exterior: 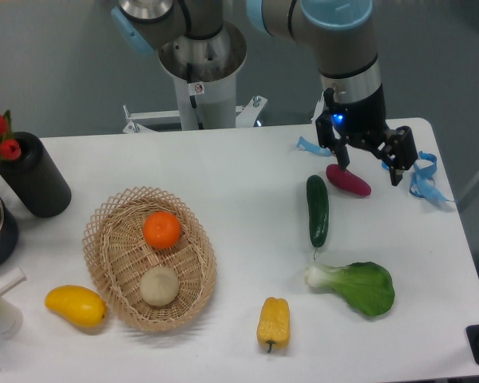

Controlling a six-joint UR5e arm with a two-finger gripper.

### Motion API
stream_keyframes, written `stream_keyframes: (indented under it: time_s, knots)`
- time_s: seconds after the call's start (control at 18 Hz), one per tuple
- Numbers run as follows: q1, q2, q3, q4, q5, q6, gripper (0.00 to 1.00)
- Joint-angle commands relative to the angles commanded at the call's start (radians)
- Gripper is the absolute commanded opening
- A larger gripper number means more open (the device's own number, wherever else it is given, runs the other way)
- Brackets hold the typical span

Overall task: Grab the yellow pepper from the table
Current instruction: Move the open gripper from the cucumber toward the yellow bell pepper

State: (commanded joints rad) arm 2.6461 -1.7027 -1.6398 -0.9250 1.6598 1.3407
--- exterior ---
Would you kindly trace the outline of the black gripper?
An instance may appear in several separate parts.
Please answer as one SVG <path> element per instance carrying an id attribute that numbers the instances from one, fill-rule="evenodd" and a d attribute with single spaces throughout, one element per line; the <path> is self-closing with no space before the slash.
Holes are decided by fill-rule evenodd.
<path id="1" fill-rule="evenodd" d="M 327 88 L 323 100 L 325 106 L 315 121 L 319 146 L 331 151 L 342 171 L 350 164 L 347 144 L 371 152 L 388 167 L 391 184 L 398 186 L 418 153 L 409 126 L 388 128 L 383 87 L 360 101 L 342 104 Z"/>

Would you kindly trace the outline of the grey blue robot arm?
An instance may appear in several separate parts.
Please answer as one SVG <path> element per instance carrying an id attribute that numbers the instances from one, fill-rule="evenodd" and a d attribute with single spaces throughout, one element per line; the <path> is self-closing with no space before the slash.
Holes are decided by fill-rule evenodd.
<path id="1" fill-rule="evenodd" d="M 323 87 L 315 123 L 320 146 L 341 169 L 349 147 L 371 152 L 398 184 L 418 155 L 410 128 L 386 124 L 372 9 L 370 1 L 246 4 L 256 28 L 313 50 Z M 236 74 L 247 46 L 221 1 L 121 1 L 111 15 L 133 49 L 157 51 L 174 80 L 183 129 L 236 126 Z"/>

